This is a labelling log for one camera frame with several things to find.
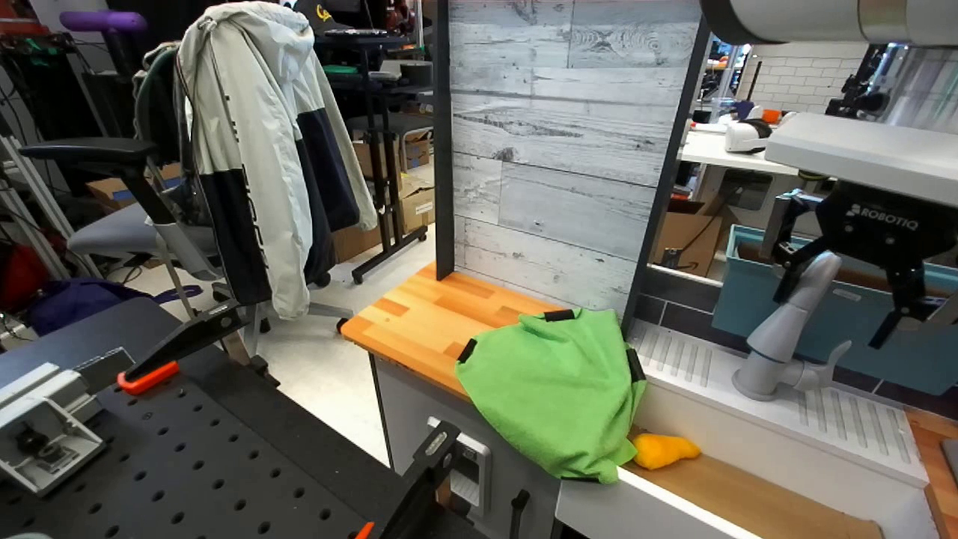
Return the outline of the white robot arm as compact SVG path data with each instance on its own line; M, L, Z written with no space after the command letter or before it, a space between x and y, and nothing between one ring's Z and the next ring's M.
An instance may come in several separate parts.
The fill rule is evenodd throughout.
M700 0L712 35L727 46L861 43L869 49L953 49L956 0ZM887 276L893 308L872 336L882 347L903 321L945 323L953 299L935 299L924 260L956 248L956 137L876 122L893 103L851 77L823 113L788 113L767 158L829 181L823 194L781 194L767 251L781 263L776 299L799 291L814 257L832 251Z

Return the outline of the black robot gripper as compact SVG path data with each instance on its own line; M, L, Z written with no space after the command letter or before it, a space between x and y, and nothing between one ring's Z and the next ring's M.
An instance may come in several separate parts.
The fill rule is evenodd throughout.
M796 223L811 212L817 236L802 248L790 245ZM893 312L872 336L882 347L903 318L924 321L935 303L924 297L924 260L956 245L956 209L882 190L835 182L814 194L802 190L781 191L767 227L764 251L781 263L785 276L776 303L785 303L806 266L820 251L835 251L887 272Z

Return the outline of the background black robot arm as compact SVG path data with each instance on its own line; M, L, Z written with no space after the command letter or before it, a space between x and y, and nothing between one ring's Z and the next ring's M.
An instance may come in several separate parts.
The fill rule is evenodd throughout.
M858 68L841 83L841 95L827 104L827 113L851 119L879 118L908 53L911 49L900 43L869 46Z

